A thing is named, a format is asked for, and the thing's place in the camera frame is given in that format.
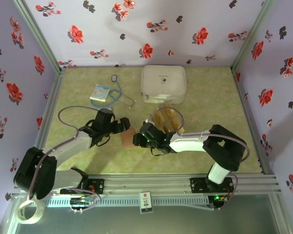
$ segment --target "wire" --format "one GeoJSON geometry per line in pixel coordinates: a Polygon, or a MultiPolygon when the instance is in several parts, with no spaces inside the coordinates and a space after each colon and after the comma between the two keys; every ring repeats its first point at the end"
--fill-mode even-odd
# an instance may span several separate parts
{"type": "Polygon", "coordinates": [[[97,145],[98,147],[100,147],[100,146],[103,146],[103,145],[105,145],[106,143],[108,143],[109,140],[111,139],[111,137],[110,137],[110,135],[108,135],[107,137],[108,137],[108,139],[107,139],[106,142],[102,143],[101,145],[98,145],[98,144],[96,144],[96,145],[97,145]]]}
{"type": "Polygon", "coordinates": [[[115,82],[116,82],[116,84],[117,84],[117,86],[118,86],[119,89],[111,89],[111,90],[108,92],[108,95],[109,95],[111,98],[113,98],[114,101],[112,101],[110,104],[108,104],[108,105],[106,105],[106,106],[97,106],[97,105],[94,104],[93,101],[90,99],[90,102],[91,102],[91,104],[92,104],[94,107],[99,108],[99,109],[101,109],[101,108],[109,108],[109,107],[111,107],[115,102],[117,102],[117,101],[119,100],[119,98],[120,98],[121,95],[122,95],[122,88],[121,88],[121,86],[119,85],[119,82],[118,82],[117,80],[116,80],[115,82]],[[117,97],[117,98],[114,98],[114,96],[112,96],[112,94],[111,94],[112,92],[119,92],[118,97],[117,97]]]}
{"type": "Polygon", "coordinates": [[[79,135],[79,131],[78,131],[78,128],[76,128],[75,126],[73,125],[70,125],[68,123],[65,123],[62,119],[61,119],[61,113],[64,111],[64,110],[67,110],[67,109],[70,109],[70,108],[85,108],[85,109],[90,109],[90,110],[95,110],[95,111],[98,111],[97,109],[94,109],[94,108],[91,108],[91,107],[86,107],[86,106],[68,106],[68,107],[65,107],[63,109],[61,109],[59,112],[58,112],[58,119],[59,121],[68,126],[68,127],[71,127],[71,128],[74,128],[76,130],[76,135],[73,136],[72,138],[54,146],[52,149],[50,149],[47,153],[45,153],[42,158],[40,159],[40,161],[38,162],[37,164],[37,167],[35,169],[35,172],[34,172],[34,175],[33,175],[33,179],[31,180],[31,183],[30,183],[30,186],[29,186],[29,190],[28,190],[28,194],[27,194],[27,200],[31,200],[32,199],[32,192],[33,192],[33,189],[34,189],[34,185],[35,185],[35,182],[36,182],[36,179],[37,179],[37,175],[38,175],[38,172],[39,172],[39,169],[42,165],[42,162],[45,160],[45,158],[51,153],[53,152],[54,150],[58,149],[59,147],[73,141],[75,138],[78,137],[79,135]]]}
{"type": "Polygon", "coordinates": [[[227,206],[227,204],[232,200],[233,194],[235,193],[236,187],[238,186],[238,177],[232,173],[229,173],[228,175],[235,177],[235,187],[234,187],[232,194],[229,197],[228,201],[222,207],[219,207],[218,210],[222,210],[225,206],[227,206]]]}
{"type": "Polygon", "coordinates": [[[80,208],[80,210],[77,210],[77,209],[73,210],[73,208],[70,206],[70,208],[74,212],[80,212],[80,213],[82,213],[83,211],[86,211],[86,210],[90,210],[92,208],[95,208],[96,206],[100,205],[100,203],[102,202],[101,196],[97,192],[95,192],[95,191],[90,191],[90,190],[86,190],[86,189],[75,189],[75,188],[67,188],[67,189],[74,190],[74,191],[79,191],[79,192],[90,193],[90,194],[93,194],[93,195],[98,196],[98,198],[100,199],[99,202],[97,202],[97,203],[94,203],[94,200],[93,200],[93,205],[92,206],[89,206],[89,207],[86,207],[86,208],[83,208],[83,209],[80,208]]]}
{"type": "Polygon", "coordinates": [[[239,143],[240,145],[242,145],[246,151],[247,151],[247,154],[244,158],[241,159],[241,162],[244,162],[246,159],[249,158],[250,154],[251,154],[251,151],[248,147],[247,144],[245,144],[244,142],[238,140],[238,139],[235,139],[233,137],[230,137],[230,136],[226,136],[226,135],[220,135],[220,134],[214,134],[214,133],[200,133],[202,136],[208,136],[208,137],[221,137],[221,138],[224,138],[224,139],[228,139],[228,140],[232,140],[232,141],[235,141],[237,143],[239,143]]]}
{"type": "Polygon", "coordinates": [[[226,189],[227,192],[228,192],[228,194],[226,195],[226,197],[230,197],[230,189],[228,187],[225,187],[225,186],[224,186],[224,189],[226,189]]]}
{"type": "Polygon", "coordinates": [[[151,148],[151,154],[153,155],[153,156],[163,156],[163,155],[165,155],[165,154],[157,154],[157,155],[155,155],[154,153],[153,153],[153,149],[151,148]]]}

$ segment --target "white plastic container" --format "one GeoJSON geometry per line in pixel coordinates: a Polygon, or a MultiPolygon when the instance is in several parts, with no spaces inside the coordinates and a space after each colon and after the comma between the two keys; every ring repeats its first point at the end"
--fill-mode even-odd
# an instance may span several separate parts
{"type": "Polygon", "coordinates": [[[187,92],[186,73],[181,66],[148,65],[142,69],[141,95],[146,103],[183,102],[187,92]]]}

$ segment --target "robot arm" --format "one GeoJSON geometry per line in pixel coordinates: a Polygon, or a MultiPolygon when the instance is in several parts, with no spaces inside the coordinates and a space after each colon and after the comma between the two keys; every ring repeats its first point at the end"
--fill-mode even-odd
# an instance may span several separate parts
{"type": "Polygon", "coordinates": [[[179,134],[170,132],[164,134],[152,123],[143,124],[140,132],[134,135],[133,143],[143,148],[158,149],[164,154],[182,151],[208,153],[215,160],[215,164],[211,167],[205,182],[213,190],[224,181],[230,172],[239,169],[245,151],[243,145],[221,136],[234,138],[245,143],[244,140],[220,125],[213,125],[210,130],[202,133],[179,134]]]}
{"type": "MultiPolygon", "coordinates": [[[[126,131],[129,127],[128,118],[121,118],[120,123],[118,123],[112,111],[100,109],[95,119],[90,120],[78,130],[77,137],[74,137],[74,140],[53,150],[45,158],[35,181],[33,196],[37,199],[42,199],[54,189],[84,188],[83,185],[88,180],[86,173],[77,168],[71,168],[67,171],[57,171],[57,168],[77,153],[94,145],[101,146],[107,143],[110,134],[126,131]],[[108,137],[107,141],[99,144],[104,137],[108,137]]],[[[53,148],[54,146],[41,150],[36,147],[30,148],[16,172],[13,179],[14,184],[28,192],[38,162],[46,152],[53,148]]]]}

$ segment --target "metal frame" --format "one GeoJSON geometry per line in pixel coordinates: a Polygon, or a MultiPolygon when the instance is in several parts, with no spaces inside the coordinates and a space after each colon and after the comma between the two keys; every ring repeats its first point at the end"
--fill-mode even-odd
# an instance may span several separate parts
{"type": "Polygon", "coordinates": [[[53,69],[56,71],[57,74],[60,73],[60,67],[58,65],[55,56],[49,47],[46,39],[44,38],[41,30],[39,29],[36,21],[34,20],[33,15],[31,14],[30,10],[28,9],[27,4],[24,0],[13,0],[16,7],[20,11],[21,15],[23,16],[25,22],[27,23],[30,31],[33,33],[36,41],[38,42],[39,46],[43,50],[44,54],[47,56],[49,62],[51,63],[53,69]]]}
{"type": "Polygon", "coordinates": [[[252,28],[250,29],[249,35],[247,36],[240,52],[238,53],[237,57],[235,58],[232,68],[235,69],[236,66],[238,65],[238,63],[240,62],[240,60],[243,58],[245,51],[249,45],[249,43],[251,42],[254,34],[257,32],[258,28],[260,27],[260,25],[262,24],[262,22],[264,21],[264,19],[266,18],[266,16],[268,15],[268,12],[270,11],[270,9],[272,8],[272,6],[274,5],[274,3],[277,0],[265,0],[264,4],[262,6],[261,11],[259,12],[259,15],[257,16],[252,28]]]}
{"type": "MultiPolygon", "coordinates": [[[[39,30],[33,16],[28,10],[27,5],[23,0],[14,0],[16,6],[22,13],[25,21],[29,25],[31,31],[33,32],[36,40],[39,45],[42,47],[43,51],[47,55],[52,66],[58,73],[55,77],[54,85],[52,87],[52,92],[50,94],[49,102],[46,107],[44,122],[39,132],[36,147],[43,148],[48,136],[49,128],[55,111],[57,99],[60,93],[62,86],[62,81],[64,77],[65,70],[60,72],[57,61],[48,46],[46,40],[44,39],[41,31],[39,30]]],[[[255,20],[255,23],[249,33],[247,40],[245,41],[241,51],[239,52],[232,69],[232,74],[235,76],[235,67],[243,57],[245,49],[251,41],[251,38],[255,34],[257,28],[263,21],[264,17],[267,15],[267,12],[270,10],[272,5],[276,0],[267,0],[265,1],[262,10],[255,20]]],[[[239,89],[237,88],[241,101],[244,99],[241,96],[239,89]]],[[[252,113],[248,107],[246,107],[242,101],[243,109],[248,120],[248,125],[250,127],[251,135],[255,143],[255,148],[259,156],[259,162],[262,167],[263,173],[255,174],[237,174],[239,183],[235,192],[236,195],[268,195],[272,212],[275,217],[276,226],[279,229],[281,234],[290,234],[293,233],[291,222],[287,210],[285,209],[284,201],[281,196],[281,190],[279,188],[278,181],[275,175],[272,175],[272,171],[269,169],[269,166],[266,165],[263,156],[265,155],[261,145],[258,141],[258,131],[255,123],[253,123],[252,113]]],[[[151,192],[152,196],[158,199],[162,197],[169,197],[173,199],[189,199],[189,205],[194,207],[191,199],[196,197],[206,197],[206,195],[216,195],[216,194],[192,194],[190,188],[190,178],[192,177],[206,177],[206,174],[128,174],[128,175],[91,175],[90,178],[103,178],[105,180],[104,193],[102,197],[104,199],[134,199],[138,197],[139,192],[151,192]]],[[[5,218],[2,223],[2,228],[0,233],[15,233],[17,228],[17,222],[14,219],[14,212],[19,198],[25,198],[26,192],[15,189],[12,194],[12,201],[9,204],[5,218]]],[[[51,193],[45,198],[46,206],[59,206],[59,200],[67,199],[67,196],[60,195],[59,191],[51,193]]]]}

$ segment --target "lavender wall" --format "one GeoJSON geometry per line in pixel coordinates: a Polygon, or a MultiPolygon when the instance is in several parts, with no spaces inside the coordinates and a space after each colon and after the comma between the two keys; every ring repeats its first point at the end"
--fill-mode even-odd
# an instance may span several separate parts
{"type": "Polygon", "coordinates": [[[230,66],[264,0],[25,0],[61,66],[230,66]]]}
{"type": "Polygon", "coordinates": [[[279,0],[236,68],[293,221],[293,0],[279,0]]]}
{"type": "Polygon", "coordinates": [[[0,1],[0,225],[13,177],[35,143],[55,71],[11,0],[0,1]]]}

